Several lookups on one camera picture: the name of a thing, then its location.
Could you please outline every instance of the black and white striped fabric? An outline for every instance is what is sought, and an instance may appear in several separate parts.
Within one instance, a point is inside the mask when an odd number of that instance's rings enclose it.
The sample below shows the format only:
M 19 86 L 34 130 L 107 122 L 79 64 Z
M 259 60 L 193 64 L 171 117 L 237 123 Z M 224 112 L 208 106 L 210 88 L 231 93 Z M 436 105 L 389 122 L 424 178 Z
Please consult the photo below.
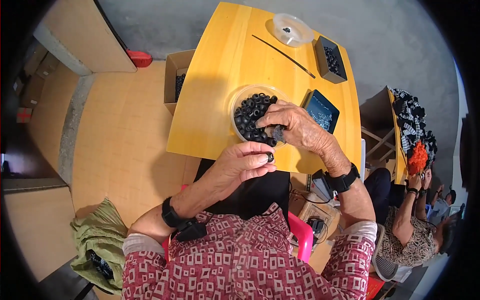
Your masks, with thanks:
M 425 109 L 409 92 L 387 87 L 395 97 L 392 107 L 396 114 L 397 125 L 400 128 L 402 149 L 410 158 L 413 147 L 418 141 L 425 145 L 428 160 L 425 168 L 430 168 L 437 153 L 437 141 L 431 131 L 425 130 Z

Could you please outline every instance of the black hair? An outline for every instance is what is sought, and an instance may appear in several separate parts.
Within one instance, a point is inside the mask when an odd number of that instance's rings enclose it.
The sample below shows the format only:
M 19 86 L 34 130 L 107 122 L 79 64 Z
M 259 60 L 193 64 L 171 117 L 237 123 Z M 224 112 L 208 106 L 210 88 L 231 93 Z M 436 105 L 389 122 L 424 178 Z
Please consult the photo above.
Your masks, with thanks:
M 452 197 L 452 204 L 455 203 L 456 191 L 455 190 L 450 190 L 449 194 L 450 194 L 450 197 Z
M 450 221 L 448 221 L 448 223 L 445 223 L 442 226 L 443 242 L 440 246 L 440 249 L 438 250 L 440 254 L 444 254 L 452 245 L 453 239 L 455 237 L 456 223 L 459 218 L 461 218 L 461 216 L 459 216 L 458 214 L 454 214 L 450 216 Z

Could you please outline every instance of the translucent plastic container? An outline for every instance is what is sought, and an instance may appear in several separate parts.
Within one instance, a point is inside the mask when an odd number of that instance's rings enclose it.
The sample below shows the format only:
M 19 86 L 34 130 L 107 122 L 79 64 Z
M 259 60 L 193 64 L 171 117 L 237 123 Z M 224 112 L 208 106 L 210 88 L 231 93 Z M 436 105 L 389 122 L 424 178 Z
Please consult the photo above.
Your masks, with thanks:
M 290 47 L 299 47 L 313 41 L 313 30 L 302 20 L 286 13 L 273 17 L 275 37 Z
M 251 84 L 251 85 L 248 85 L 248 86 L 244 87 L 240 91 L 238 91 L 238 93 L 236 93 L 233 96 L 233 98 L 230 102 L 230 120 L 232 122 L 233 131 L 237 134 L 238 138 L 240 140 L 242 140 L 242 142 L 247 142 L 247 140 L 240 134 L 239 130 L 237 129 L 237 126 L 235 125 L 235 120 L 234 120 L 233 115 L 234 115 L 237 107 L 241 106 L 241 102 L 243 100 L 251 97 L 253 94 L 259 94 L 259 93 L 264 93 L 265 95 L 269 95 L 270 97 L 275 95 L 280 100 L 291 102 L 290 99 L 287 97 L 287 95 L 285 95 L 285 93 L 283 93 L 282 91 L 280 91 L 279 89 L 277 89 L 273 86 L 269 86 L 269 85 L 266 85 L 266 84 Z M 267 135 L 269 137 L 272 136 L 271 132 L 269 132 L 269 130 L 265 130 L 265 132 L 267 133 Z M 276 146 L 274 148 L 277 149 L 277 148 L 279 148 L 283 145 L 284 145 L 284 143 L 277 142 Z

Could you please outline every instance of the pink plastic chair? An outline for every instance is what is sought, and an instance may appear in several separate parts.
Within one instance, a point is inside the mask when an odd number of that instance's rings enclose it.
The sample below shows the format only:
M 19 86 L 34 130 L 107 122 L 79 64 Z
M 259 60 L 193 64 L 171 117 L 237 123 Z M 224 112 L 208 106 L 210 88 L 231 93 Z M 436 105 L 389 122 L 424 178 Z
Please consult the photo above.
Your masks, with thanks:
M 188 185 L 184 184 L 181 186 L 181 189 L 185 189 Z M 313 230 L 312 228 L 302 220 L 300 220 L 296 215 L 288 212 L 288 222 L 290 223 L 290 231 L 295 237 L 297 237 L 299 250 L 297 257 L 304 262 L 308 263 L 310 260 L 310 254 L 312 253 L 312 243 L 313 243 Z M 165 250 L 165 259 L 168 262 L 168 245 L 169 239 L 165 239 L 162 243 L 162 247 Z

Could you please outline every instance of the hand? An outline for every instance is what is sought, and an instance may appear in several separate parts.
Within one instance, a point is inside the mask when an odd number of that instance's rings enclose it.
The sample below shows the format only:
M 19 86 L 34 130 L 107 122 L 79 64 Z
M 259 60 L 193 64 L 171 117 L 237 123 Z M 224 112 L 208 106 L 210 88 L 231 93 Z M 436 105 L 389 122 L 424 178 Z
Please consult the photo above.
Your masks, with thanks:
M 222 201 L 242 182 L 276 170 L 275 160 L 267 163 L 266 152 L 275 153 L 275 150 L 266 144 L 256 142 L 227 147 L 195 184 L 201 184 L 209 189 L 214 203 Z
M 432 170 L 428 169 L 425 171 L 425 176 L 421 181 L 422 188 L 426 190 L 430 186 L 431 181 L 432 181 Z
M 293 103 L 277 100 L 257 123 L 257 128 L 272 124 L 285 125 L 285 141 L 293 146 L 320 154 L 332 143 L 333 135 L 320 127 L 308 112 Z
M 408 179 L 408 188 L 410 189 L 416 189 L 417 191 L 420 191 L 421 189 L 421 177 L 420 175 L 413 175 L 410 176 Z

